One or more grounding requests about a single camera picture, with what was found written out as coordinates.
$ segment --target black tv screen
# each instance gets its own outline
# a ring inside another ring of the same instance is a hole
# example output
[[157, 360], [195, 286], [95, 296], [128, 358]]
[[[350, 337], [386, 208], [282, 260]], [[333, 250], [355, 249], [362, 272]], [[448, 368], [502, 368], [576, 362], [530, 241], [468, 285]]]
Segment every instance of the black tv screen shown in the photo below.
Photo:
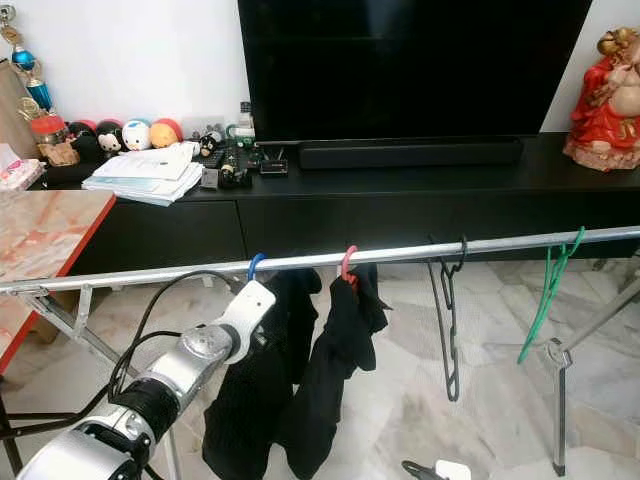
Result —
[[590, 0], [239, 0], [259, 141], [536, 134]]

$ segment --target paper stack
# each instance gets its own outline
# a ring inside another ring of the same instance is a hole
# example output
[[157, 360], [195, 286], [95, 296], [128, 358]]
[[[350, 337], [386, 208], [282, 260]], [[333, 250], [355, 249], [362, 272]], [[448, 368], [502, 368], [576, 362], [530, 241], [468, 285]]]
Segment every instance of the paper stack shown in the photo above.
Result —
[[192, 154], [188, 143], [121, 153], [93, 172], [82, 188], [111, 190], [118, 197], [167, 207], [202, 176], [202, 165], [191, 161]]

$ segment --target marble tabletop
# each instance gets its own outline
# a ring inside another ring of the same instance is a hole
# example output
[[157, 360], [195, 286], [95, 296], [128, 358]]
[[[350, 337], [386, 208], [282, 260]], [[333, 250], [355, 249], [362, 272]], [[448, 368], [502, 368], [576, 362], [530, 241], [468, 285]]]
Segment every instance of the marble tabletop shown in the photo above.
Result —
[[[0, 282], [65, 275], [115, 203], [111, 192], [0, 193]], [[0, 297], [0, 373], [37, 315]]]

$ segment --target black cable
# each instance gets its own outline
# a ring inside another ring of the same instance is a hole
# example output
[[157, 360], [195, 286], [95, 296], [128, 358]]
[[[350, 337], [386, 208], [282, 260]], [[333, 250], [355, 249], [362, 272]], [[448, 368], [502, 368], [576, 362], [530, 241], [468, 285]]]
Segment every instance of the black cable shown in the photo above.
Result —
[[160, 336], [166, 336], [166, 337], [179, 337], [180, 335], [182, 335], [179, 332], [174, 332], [171, 330], [158, 330], [156, 332], [151, 332], [151, 333], [147, 333], [146, 335], [144, 335], [142, 338], [139, 338], [138, 340], [134, 341], [129, 348], [127, 348], [124, 353], [120, 356], [120, 358], [118, 359], [118, 361], [116, 362], [113, 371], [111, 372], [111, 376], [109, 377], [109, 382], [107, 383], [107, 393], [109, 394], [110, 398], [109, 401], [111, 401], [113, 398], [115, 398], [115, 396], [117, 395], [117, 392], [114, 390], [114, 387], [117, 383], [117, 381], [119, 380], [118, 378], [118, 372], [122, 371], [122, 372], [126, 372], [127, 369], [122, 369], [123, 365], [125, 362], [131, 362], [131, 357], [133, 356], [133, 353], [135, 351], [136, 348], [138, 348], [138, 346], [141, 343], [146, 342], [147, 340], [154, 338], [154, 337], [160, 337]]
[[125, 353], [120, 357], [118, 363], [116, 364], [116, 368], [114, 368], [111, 373], [111, 377], [109, 378], [109, 389], [108, 389], [108, 398], [109, 401], [113, 401], [113, 399], [122, 391], [122, 387], [124, 385], [124, 381], [127, 376], [127, 370], [129, 369], [129, 365], [131, 364], [131, 358], [133, 357], [133, 353], [136, 348], [136, 342], [140, 340], [142, 336], [142, 331], [149, 320], [149, 315], [151, 314], [151, 310], [155, 306], [156, 302], [160, 298], [160, 296], [171, 286], [175, 285], [181, 280], [185, 278], [194, 277], [197, 275], [211, 275], [223, 280], [228, 286], [233, 294], [237, 294], [242, 287], [244, 287], [244, 283], [239, 280], [230, 278], [223, 273], [216, 272], [215, 270], [195, 270], [193, 272], [185, 273], [184, 275], [180, 275], [179, 277], [174, 278], [173, 280], [164, 284], [153, 296], [147, 308], [145, 309], [142, 318], [140, 319], [140, 323], [138, 324], [138, 329], [131, 341], [131, 345], [125, 351]]
[[149, 475], [153, 480], [163, 480], [163, 478], [158, 475], [158, 473], [153, 468], [151, 468], [151, 465], [149, 465], [148, 463], [145, 465], [144, 471], [147, 472], [147, 475]]
[[89, 400], [89, 403], [87, 403], [87, 405], [82, 410], [80, 410], [78, 413], [75, 413], [72, 417], [65, 418], [63, 420], [56, 420], [53, 422], [38, 423], [35, 425], [24, 425], [21, 427], [4, 429], [0, 431], [0, 441], [9, 440], [11, 438], [24, 437], [26, 435], [49, 432], [51, 430], [58, 430], [60, 428], [65, 428], [73, 425], [74, 423], [77, 423], [84, 417], [86, 417], [91, 412], [91, 410], [96, 408], [96, 406], [98, 405], [98, 403], [100, 403], [100, 400], [103, 399], [106, 393], [107, 385], [102, 387], [100, 391], [96, 393], [91, 400]]

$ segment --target black hanger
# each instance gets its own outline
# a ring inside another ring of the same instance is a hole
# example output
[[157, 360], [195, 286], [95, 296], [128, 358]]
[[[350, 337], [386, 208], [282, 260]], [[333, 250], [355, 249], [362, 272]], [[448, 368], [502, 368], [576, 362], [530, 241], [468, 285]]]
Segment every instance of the black hanger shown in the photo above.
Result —
[[[453, 276], [462, 270], [464, 261], [467, 256], [467, 239], [462, 236], [462, 256], [457, 265], [449, 268], [442, 257], [438, 257], [440, 261], [440, 283], [442, 285], [442, 291], [444, 293], [444, 301], [447, 310], [451, 312], [451, 328], [449, 329], [449, 353], [447, 353], [447, 342], [444, 334], [444, 322], [442, 320], [442, 309], [440, 308], [440, 297], [438, 295], [438, 289], [436, 287], [435, 277], [433, 275], [433, 268], [431, 267], [431, 261], [427, 259], [427, 267], [429, 268], [429, 277], [431, 278], [431, 285], [433, 287], [433, 296], [436, 302], [436, 312], [438, 314], [438, 327], [440, 328], [440, 344], [442, 346], [442, 362], [444, 364], [445, 386], [447, 389], [447, 397], [449, 401], [455, 402], [460, 397], [460, 376], [458, 373], [458, 349], [456, 347], [456, 334], [458, 331], [456, 322], [456, 297], [453, 283]], [[449, 365], [449, 357], [453, 363], [453, 370]]]
[[449, 480], [448, 478], [442, 478], [433, 468], [423, 467], [409, 460], [403, 460], [402, 468], [418, 480]]

